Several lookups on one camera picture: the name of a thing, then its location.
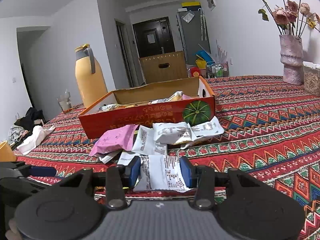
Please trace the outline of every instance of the refrigerator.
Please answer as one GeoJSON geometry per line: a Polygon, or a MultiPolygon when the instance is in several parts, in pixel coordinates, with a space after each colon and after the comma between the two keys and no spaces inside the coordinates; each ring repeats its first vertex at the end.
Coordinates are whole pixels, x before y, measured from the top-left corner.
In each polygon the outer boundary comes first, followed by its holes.
{"type": "Polygon", "coordinates": [[[201,40],[201,20],[200,11],[192,11],[195,15],[190,22],[186,22],[183,18],[188,14],[188,11],[178,12],[176,14],[178,20],[178,27],[182,41],[182,47],[186,63],[189,65],[196,65],[196,59],[198,58],[195,54],[202,50],[198,43],[206,50],[210,52],[209,38],[205,40],[204,29],[203,29],[203,40],[201,40]]]}

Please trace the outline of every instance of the yellow bucket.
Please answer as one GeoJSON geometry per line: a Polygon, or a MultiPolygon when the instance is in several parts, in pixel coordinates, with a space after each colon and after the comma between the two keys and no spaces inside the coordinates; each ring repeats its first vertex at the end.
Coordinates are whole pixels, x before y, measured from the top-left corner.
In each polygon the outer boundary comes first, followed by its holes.
{"type": "Polygon", "coordinates": [[[0,162],[15,162],[17,157],[14,155],[7,141],[0,143],[0,162]]]}
{"type": "Polygon", "coordinates": [[[205,69],[207,62],[205,60],[197,59],[196,64],[197,64],[198,68],[205,69]]]}

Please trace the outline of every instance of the table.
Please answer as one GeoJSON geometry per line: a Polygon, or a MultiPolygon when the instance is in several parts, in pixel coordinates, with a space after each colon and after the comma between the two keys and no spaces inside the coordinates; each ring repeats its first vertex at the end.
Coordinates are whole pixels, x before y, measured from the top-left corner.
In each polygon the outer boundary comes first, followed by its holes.
{"type": "MultiPolygon", "coordinates": [[[[320,238],[320,98],[302,86],[282,82],[281,76],[240,76],[208,79],[216,97],[216,116],[225,133],[210,143],[170,155],[187,156],[193,164],[212,166],[216,171],[236,167],[294,198],[305,207],[306,224],[301,239],[320,238]]],[[[88,139],[78,106],[60,114],[46,126],[56,129],[42,144],[18,160],[27,164],[53,166],[55,178],[32,178],[53,184],[84,167],[105,171],[104,165],[88,153],[95,139],[88,139]]],[[[103,196],[98,192],[95,198],[103,196]]],[[[190,193],[128,192],[129,199],[191,198],[190,193]]],[[[225,198],[216,189],[216,201],[225,198]]]]}

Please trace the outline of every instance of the patterned tablecloth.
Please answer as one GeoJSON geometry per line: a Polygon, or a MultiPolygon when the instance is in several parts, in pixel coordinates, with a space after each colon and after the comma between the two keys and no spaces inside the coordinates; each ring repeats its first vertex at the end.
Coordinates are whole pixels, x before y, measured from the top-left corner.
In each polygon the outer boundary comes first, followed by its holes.
{"type": "MultiPolygon", "coordinates": [[[[320,239],[320,98],[302,86],[282,82],[280,76],[241,76],[209,79],[216,96],[216,116],[225,129],[210,144],[170,155],[187,156],[193,164],[212,166],[217,171],[236,167],[294,198],[305,207],[306,223],[299,239],[320,239]]],[[[18,160],[53,166],[55,178],[33,178],[53,184],[84,167],[105,171],[89,157],[96,140],[86,137],[77,115],[82,108],[60,114],[46,126],[56,129],[42,144],[18,160]]],[[[190,193],[127,193],[128,198],[190,198],[190,193]]],[[[216,201],[225,191],[216,189],[216,201]]]]}

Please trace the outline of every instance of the green pumpkin illustration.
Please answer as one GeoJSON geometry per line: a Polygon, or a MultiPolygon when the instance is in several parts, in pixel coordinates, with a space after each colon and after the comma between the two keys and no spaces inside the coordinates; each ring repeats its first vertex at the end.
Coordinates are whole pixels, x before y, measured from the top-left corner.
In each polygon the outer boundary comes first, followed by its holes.
{"type": "Polygon", "coordinates": [[[191,126],[210,121],[211,109],[204,101],[193,101],[182,112],[185,122],[191,126]]]}

